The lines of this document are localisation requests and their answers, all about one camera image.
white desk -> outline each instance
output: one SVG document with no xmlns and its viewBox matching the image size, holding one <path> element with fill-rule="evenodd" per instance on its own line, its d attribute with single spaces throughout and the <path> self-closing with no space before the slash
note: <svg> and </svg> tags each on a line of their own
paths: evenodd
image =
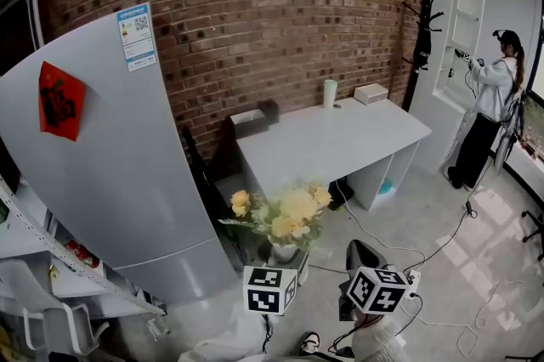
<svg viewBox="0 0 544 362">
<path fill-rule="evenodd" d="M 268 131 L 237 140 L 251 190 L 270 196 L 295 180 L 330 183 L 349 175 L 355 197 L 371 209 L 384 178 L 398 189 L 431 130 L 389 100 L 337 103 L 342 108 L 286 113 Z"/>
</svg>

white cable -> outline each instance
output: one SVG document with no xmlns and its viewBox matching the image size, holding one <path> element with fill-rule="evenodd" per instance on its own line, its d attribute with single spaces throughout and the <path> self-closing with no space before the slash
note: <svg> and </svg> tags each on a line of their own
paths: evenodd
<svg viewBox="0 0 544 362">
<path fill-rule="evenodd" d="M 490 299 L 485 303 L 484 306 L 482 306 L 478 313 L 476 314 L 476 316 L 474 317 L 473 321 L 474 321 L 474 324 L 473 324 L 473 327 L 474 329 L 476 330 L 480 330 L 482 328 L 485 327 L 485 325 L 487 324 L 487 319 L 485 317 L 481 317 L 480 314 L 482 313 L 482 311 L 484 310 L 484 308 L 490 304 L 491 300 L 493 299 L 493 296 L 495 296 L 496 292 L 499 290 L 499 288 L 503 285 L 511 285 L 511 284 L 521 284 L 521 285 L 524 285 L 524 282 L 521 281 L 521 280 L 510 280 L 508 282 L 502 282 L 500 283 L 499 285 L 497 285 L 495 287 L 495 290 L 491 293 L 491 297 Z M 463 358 L 466 358 L 473 350 L 474 348 L 476 347 L 476 344 L 478 343 L 478 339 L 479 339 L 479 336 L 478 336 L 478 333 L 476 333 L 473 328 L 470 326 L 470 322 L 465 324 L 465 325 L 454 325 L 454 324 L 450 324 L 450 323 L 433 323 L 431 321 L 426 321 L 424 320 L 423 318 L 417 316 L 417 315 L 412 315 L 412 314 L 409 314 L 408 312 L 406 312 L 406 309 L 404 308 L 404 306 L 400 306 L 400 308 L 404 311 L 404 313 L 406 315 L 409 315 L 411 316 L 412 318 L 417 318 L 418 320 L 420 320 L 424 325 L 443 325 L 443 326 L 446 326 L 446 327 L 463 327 L 464 330 L 462 331 L 462 334 L 457 338 L 457 349 L 459 350 L 459 353 L 462 354 Z M 470 331 L 472 334 L 474 334 L 474 336 L 476 337 L 476 340 L 474 341 L 474 344 L 473 346 L 468 350 L 468 352 L 463 352 L 461 350 L 461 345 L 459 344 L 459 342 L 461 341 L 461 338 L 464 336 L 465 332 L 466 331 Z"/>
<path fill-rule="evenodd" d="M 368 234 L 369 236 L 371 236 L 374 240 L 376 240 L 378 243 L 380 243 L 382 246 L 384 246 L 386 249 L 394 249 L 394 250 L 404 250 L 404 251 L 409 251 L 409 252 L 418 252 L 418 253 L 421 253 L 423 255 L 423 263 L 416 269 L 416 270 L 419 270 L 423 264 L 425 264 L 425 262 L 427 262 L 427 257 L 425 256 L 425 253 L 423 253 L 421 250 L 419 249 L 414 249 L 414 248 L 410 248 L 410 247 L 395 247 L 395 246 L 388 246 L 387 244 L 385 244 L 382 240 L 380 240 L 378 237 L 376 237 L 374 234 L 371 234 L 368 230 L 366 230 L 363 225 L 361 224 L 361 222 L 359 221 L 359 219 L 357 218 L 357 216 L 354 214 L 353 211 L 351 211 L 351 208 L 349 207 L 348 205 L 348 199 L 346 199 L 346 196 L 343 195 L 343 192 L 342 190 L 340 189 L 340 187 L 338 186 L 338 181 L 334 181 L 334 183 L 336 184 L 337 186 L 337 189 L 338 191 L 340 191 L 340 194 L 342 195 L 343 199 L 344 199 L 344 203 L 343 203 L 343 206 L 344 208 L 346 208 L 346 211 L 348 211 L 352 216 L 353 218 L 355 219 L 355 221 L 357 222 L 357 224 L 360 226 L 360 228 L 363 230 L 363 232 L 365 232 L 366 234 Z"/>
</svg>

shoe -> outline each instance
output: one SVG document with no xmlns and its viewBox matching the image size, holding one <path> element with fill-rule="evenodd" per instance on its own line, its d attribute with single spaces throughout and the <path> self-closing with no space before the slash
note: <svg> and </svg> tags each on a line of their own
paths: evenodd
<svg viewBox="0 0 544 362">
<path fill-rule="evenodd" d="M 444 177 L 445 177 L 448 181 L 451 182 L 451 180 L 450 180 L 450 175 L 448 174 L 448 170 L 450 170 L 450 166 L 444 165 L 444 166 L 442 167 L 442 173 L 444 174 Z"/>
<path fill-rule="evenodd" d="M 298 355 L 304 356 L 305 354 L 314 354 L 320 349 L 320 344 L 320 336 L 314 331 L 308 332 L 303 339 Z"/>
<path fill-rule="evenodd" d="M 450 178 L 450 169 L 453 168 L 451 166 L 444 166 L 442 169 L 442 173 L 444 174 L 445 178 L 450 182 L 451 186 L 454 189 L 460 189 L 462 186 L 460 184 L 454 184 L 454 182 Z"/>
</svg>

chair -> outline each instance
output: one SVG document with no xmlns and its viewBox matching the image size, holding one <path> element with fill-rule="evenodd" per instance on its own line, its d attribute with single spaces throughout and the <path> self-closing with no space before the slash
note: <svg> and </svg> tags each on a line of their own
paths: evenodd
<svg viewBox="0 0 544 362">
<path fill-rule="evenodd" d="M 0 280 L 23 307 L 26 344 L 32 350 L 87 356 L 99 346 L 99 336 L 109 326 L 103 323 L 93 333 L 84 304 L 70 307 L 45 291 L 25 261 L 10 259 L 0 263 Z M 29 314 L 42 316 L 45 345 L 34 345 Z"/>
<path fill-rule="evenodd" d="M 519 356 L 505 356 L 504 360 L 524 360 L 525 362 L 542 362 L 544 361 L 544 351 L 541 351 L 532 358 L 523 358 Z"/>
<path fill-rule="evenodd" d="M 529 211 L 523 211 L 521 213 L 521 218 L 524 218 L 526 215 L 529 215 L 531 220 L 535 223 L 537 229 L 532 234 L 525 236 L 523 238 L 523 242 L 526 243 L 529 239 L 531 239 L 535 235 L 540 234 L 541 235 L 541 243 L 542 243 L 542 246 L 544 246 L 544 221 L 542 220 L 542 214 L 540 216 L 538 216 L 538 217 L 535 217 Z M 542 251 L 542 253 L 538 256 L 538 260 L 541 261 L 543 258 L 544 258 L 544 251 Z"/>
</svg>

tissue box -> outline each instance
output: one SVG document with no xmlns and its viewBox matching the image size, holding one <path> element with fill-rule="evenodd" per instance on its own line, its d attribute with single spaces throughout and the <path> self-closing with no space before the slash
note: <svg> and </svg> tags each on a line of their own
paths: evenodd
<svg viewBox="0 0 544 362">
<path fill-rule="evenodd" d="M 378 100 L 388 98 L 388 90 L 379 84 L 370 84 L 368 86 L 357 87 L 355 89 L 354 98 L 365 105 L 377 102 Z"/>
<path fill-rule="evenodd" d="M 261 110 L 251 110 L 230 117 L 236 139 L 268 131 L 269 122 Z"/>
</svg>

